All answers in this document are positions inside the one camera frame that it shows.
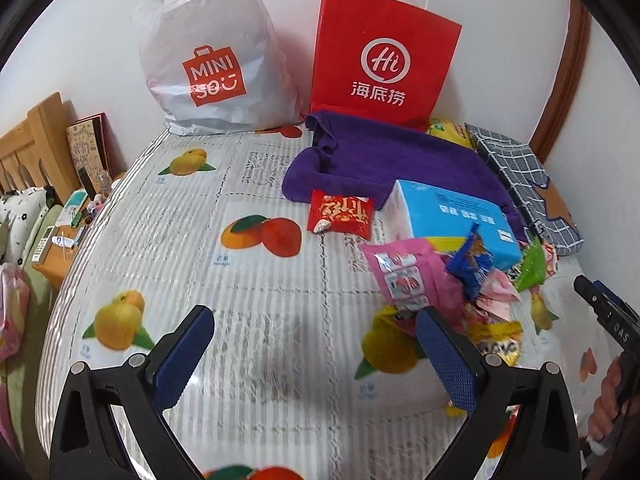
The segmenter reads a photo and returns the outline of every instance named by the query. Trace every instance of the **screw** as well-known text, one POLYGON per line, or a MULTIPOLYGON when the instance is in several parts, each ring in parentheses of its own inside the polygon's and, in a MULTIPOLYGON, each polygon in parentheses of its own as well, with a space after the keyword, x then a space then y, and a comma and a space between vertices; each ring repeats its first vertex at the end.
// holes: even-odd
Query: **screw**
POLYGON ((502 364, 502 358, 498 354, 487 354, 484 356, 484 360, 489 366, 500 366, 502 364))
POLYGON ((71 373, 73 375, 78 375, 82 370, 84 370, 84 363, 82 361, 77 361, 71 365, 71 373))
POLYGON ((556 375, 560 373, 560 367, 556 363, 552 363, 549 361, 545 364, 546 371, 552 375, 556 375))
POLYGON ((133 368, 138 368, 143 362, 145 362, 145 356, 142 354, 133 354, 128 361, 133 368))

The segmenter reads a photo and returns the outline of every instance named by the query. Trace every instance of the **purple towel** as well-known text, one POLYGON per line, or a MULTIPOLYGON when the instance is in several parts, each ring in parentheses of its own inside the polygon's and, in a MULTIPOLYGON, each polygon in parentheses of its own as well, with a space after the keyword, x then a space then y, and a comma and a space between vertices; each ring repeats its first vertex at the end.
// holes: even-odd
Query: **purple towel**
POLYGON ((381 209, 396 180, 412 180, 482 198, 500 206, 518 240, 520 215, 497 177, 468 148, 416 130, 321 110, 306 117, 313 145, 291 163, 282 192, 310 202, 311 192, 366 196, 381 209))

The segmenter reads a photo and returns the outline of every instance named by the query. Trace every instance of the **green blanket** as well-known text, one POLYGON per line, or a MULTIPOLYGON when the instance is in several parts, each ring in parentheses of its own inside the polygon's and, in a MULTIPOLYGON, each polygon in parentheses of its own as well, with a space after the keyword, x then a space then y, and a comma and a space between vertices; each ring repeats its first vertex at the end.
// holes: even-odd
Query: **green blanket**
POLYGON ((40 355, 58 292, 42 274, 33 269, 31 257, 44 230, 55 224, 61 209, 62 206, 55 205, 44 217, 24 266, 24 279, 31 289, 24 335, 20 351, 6 360, 11 420, 22 454, 22 463, 33 480, 46 480, 48 476, 49 459, 40 445, 36 432, 34 406, 40 355))

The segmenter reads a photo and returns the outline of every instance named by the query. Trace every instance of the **wooden headboard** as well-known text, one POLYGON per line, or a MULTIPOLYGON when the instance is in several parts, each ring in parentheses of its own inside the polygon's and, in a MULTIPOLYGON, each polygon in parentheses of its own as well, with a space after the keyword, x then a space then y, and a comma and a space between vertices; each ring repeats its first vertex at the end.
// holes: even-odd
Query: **wooden headboard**
POLYGON ((70 121, 55 93, 27 113, 27 118, 0 138, 2 192, 31 186, 53 186, 62 203, 80 187, 66 140, 70 121))

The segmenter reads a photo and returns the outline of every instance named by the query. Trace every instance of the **red paper bag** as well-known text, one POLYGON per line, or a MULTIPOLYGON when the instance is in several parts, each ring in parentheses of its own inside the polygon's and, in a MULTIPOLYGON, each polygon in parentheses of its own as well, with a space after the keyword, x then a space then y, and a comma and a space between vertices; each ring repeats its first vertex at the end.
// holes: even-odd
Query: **red paper bag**
POLYGON ((311 111, 424 130, 461 28, 397 0, 322 0, 311 111))
POLYGON ((242 70, 230 46, 213 50, 209 45, 203 45, 194 50, 193 55, 195 57, 185 61, 182 67, 196 106, 246 94, 242 70))

